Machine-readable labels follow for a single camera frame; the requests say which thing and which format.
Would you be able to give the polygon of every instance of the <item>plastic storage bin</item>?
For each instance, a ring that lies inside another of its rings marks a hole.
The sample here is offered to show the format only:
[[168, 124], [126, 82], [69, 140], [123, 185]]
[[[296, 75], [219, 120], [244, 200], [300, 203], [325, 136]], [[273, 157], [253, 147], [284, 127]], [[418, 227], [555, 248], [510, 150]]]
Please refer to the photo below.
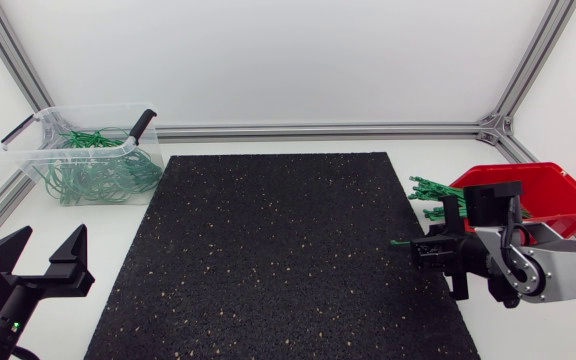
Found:
[[564, 238], [576, 233], [576, 181], [553, 163], [480, 165], [463, 174], [450, 186], [521, 181], [521, 204], [532, 217], [524, 221], [545, 222]]
[[62, 205], [147, 204], [163, 173], [149, 104], [51, 107], [1, 142]]

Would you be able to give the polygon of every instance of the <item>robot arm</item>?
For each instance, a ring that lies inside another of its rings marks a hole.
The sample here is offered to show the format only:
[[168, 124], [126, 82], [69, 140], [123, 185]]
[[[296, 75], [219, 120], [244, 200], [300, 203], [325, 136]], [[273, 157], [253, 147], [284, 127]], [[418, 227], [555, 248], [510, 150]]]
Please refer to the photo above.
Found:
[[520, 182], [464, 189], [468, 219], [476, 234], [466, 233], [457, 200], [442, 198], [445, 225], [411, 241], [414, 265], [452, 278], [451, 296], [468, 299], [468, 272], [488, 279], [488, 290], [507, 308], [576, 298], [576, 241], [565, 240], [544, 223], [521, 223]]

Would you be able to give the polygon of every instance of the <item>aluminum frame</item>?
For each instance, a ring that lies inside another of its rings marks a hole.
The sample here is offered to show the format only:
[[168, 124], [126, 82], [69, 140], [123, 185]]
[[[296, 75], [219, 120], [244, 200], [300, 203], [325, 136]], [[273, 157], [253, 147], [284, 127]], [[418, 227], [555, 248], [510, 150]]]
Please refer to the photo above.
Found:
[[[552, 0], [498, 105], [483, 119], [464, 123], [331, 124], [299, 126], [163, 127], [163, 143], [295, 141], [340, 139], [477, 139], [496, 147], [512, 163], [537, 158], [513, 136], [514, 114], [550, 55], [576, 7], [576, 0]], [[0, 56], [31, 107], [53, 106], [0, 6]], [[0, 189], [0, 226], [33, 187], [16, 172]]]

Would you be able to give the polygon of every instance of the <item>clear plastic bin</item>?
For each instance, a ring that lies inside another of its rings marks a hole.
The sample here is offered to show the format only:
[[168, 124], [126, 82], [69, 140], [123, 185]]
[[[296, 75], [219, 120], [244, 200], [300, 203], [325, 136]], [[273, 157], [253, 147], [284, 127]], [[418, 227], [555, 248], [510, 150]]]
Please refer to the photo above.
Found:
[[62, 205], [147, 204], [164, 169], [151, 108], [47, 108], [17, 126], [2, 148]]

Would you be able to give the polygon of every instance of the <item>gray metal bracket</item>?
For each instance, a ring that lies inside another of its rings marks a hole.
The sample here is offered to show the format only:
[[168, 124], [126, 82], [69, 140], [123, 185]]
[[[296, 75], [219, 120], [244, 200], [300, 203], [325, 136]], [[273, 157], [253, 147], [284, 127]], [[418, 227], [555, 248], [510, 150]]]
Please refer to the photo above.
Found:
[[497, 145], [500, 137], [513, 134], [513, 120], [512, 116], [504, 116], [497, 112], [490, 113], [479, 120], [478, 124], [481, 130], [476, 139], [490, 145]]

